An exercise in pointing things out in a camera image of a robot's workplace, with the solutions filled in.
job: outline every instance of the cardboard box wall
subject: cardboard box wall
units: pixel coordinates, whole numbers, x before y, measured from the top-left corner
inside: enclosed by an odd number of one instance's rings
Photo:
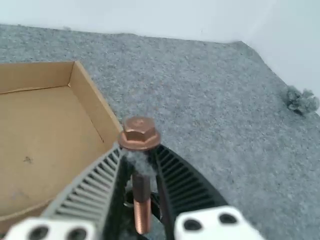
[[[38,216],[121,129],[80,62],[0,64],[0,233]]]

